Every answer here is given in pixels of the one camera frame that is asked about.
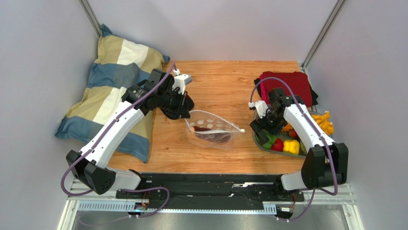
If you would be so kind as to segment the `green bell pepper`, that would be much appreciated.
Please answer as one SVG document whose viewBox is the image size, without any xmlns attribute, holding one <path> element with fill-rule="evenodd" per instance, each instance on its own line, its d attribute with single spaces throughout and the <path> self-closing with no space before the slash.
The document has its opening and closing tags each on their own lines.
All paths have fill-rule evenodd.
<svg viewBox="0 0 408 230">
<path fill-rule="evenodd" d="M 255 135 L 255 139 L 258 145 L 261 146 L 263 149 L 270 150 L 271 145 L 275 142 L 277 137 L 275 135 L 272 135 L 266 130 L 262 130 L 262 133 L 268 138 L 267 142 L 261 145 L 261 141 L 259 140 L 259 137 L 257 135 Z"/>
</svg>

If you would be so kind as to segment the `red pomegranate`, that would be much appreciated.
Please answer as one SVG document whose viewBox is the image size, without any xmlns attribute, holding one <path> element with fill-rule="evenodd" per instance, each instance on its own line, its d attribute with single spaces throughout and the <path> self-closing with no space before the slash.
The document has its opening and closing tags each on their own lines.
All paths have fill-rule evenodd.
<svg viewBox="0 0 408 230">
<path fill-rule="evenodd" d="M 283 141 L 280 138 L 277 138 L 275 142 L 271 145 L 270 150 L 282 152 L 283 151 Z"/>
</svg>

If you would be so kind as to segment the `clear dotted zip top bag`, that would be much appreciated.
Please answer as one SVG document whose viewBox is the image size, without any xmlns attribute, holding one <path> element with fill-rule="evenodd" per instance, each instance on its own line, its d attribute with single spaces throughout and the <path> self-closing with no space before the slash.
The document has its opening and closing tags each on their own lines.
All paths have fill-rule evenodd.
<svg viewBox="0 0 408 230">
<path fill-rule="evenodd" d="M 246 130 L 240 128 L 238 125 L 207 111 L 192 110 L 190 111 L 190 115 L 190 118 L 184 119 L 186 123 L 187 139 L 190 143 L 200 148 L 232 150 L 235 138 L 246 132 Z M 215 130 L 215 132 L 228 132 L 231 135 L 231 139 L 228 142 L 221 144 L 205 141 L 195 136 L 194 132 L 191 130 L 192 126 L 206 127 Z"/>
</svg>

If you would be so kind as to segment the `dark red sweet potato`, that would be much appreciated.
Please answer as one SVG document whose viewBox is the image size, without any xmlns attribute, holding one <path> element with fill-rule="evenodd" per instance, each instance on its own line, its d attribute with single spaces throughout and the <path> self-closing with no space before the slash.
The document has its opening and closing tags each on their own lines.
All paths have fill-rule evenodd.
<svg viewBox="0 0 408 230">
<path fill-rule="evenodd" d="M 231 135 L 228 132 L 215 132 L 215 130 L 206 127 L 192 126 L 191 130 L 199 139 L 212 143 L 226 143 L 231 139 Z"/>
</svg>

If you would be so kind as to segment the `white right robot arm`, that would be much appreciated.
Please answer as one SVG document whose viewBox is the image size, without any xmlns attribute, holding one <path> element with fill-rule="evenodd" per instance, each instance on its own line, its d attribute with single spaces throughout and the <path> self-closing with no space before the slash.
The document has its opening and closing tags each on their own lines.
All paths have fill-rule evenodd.
<svg viewBox="0 0 408 230">
<path fill-rule="evenodd" d="M 302 99 L 291 93 L 286 95 L 283 88 L 270 92 L 269 104 L 265 101 L 250 101 L 250 110 L 256 111 L 250 127 L 258 137 L 259 144 L 268 141 L 266 133 L 276 135 L 285 125 L 290 124 L 307 151 L 301 170 L 282 174 L 279 184 L 285 191 L 325 190 L 333 186 L 335 195 L 338 185 L 347 181 L 349 150 L 344 143 L 335 142 L 316 123 Z"/>
</svg>

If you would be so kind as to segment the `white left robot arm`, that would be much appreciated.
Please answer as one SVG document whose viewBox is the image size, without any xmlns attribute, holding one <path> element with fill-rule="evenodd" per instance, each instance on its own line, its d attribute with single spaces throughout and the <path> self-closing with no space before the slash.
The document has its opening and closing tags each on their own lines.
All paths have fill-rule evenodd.
<svg viewBox="0 0 408 230">
<path fill-rule="evenodd" d="M 74 178 L 86 185 L 91 192 L 102 195 L 111 189 L 135 191 L 142 181 L 134 170 L 108 167 L 113 153 L 130 130 L 146 115 L 158 108 L 169 119 L 190 118 L 194 102 L 186 91 L 192 82 L 189 74 L 179 70 L 163 72 L 153 69 L 149 78 L 129 87 L 122 96 L 113 115 L 79 152 L 71 150 L 66 155 Z"/>
</svg>

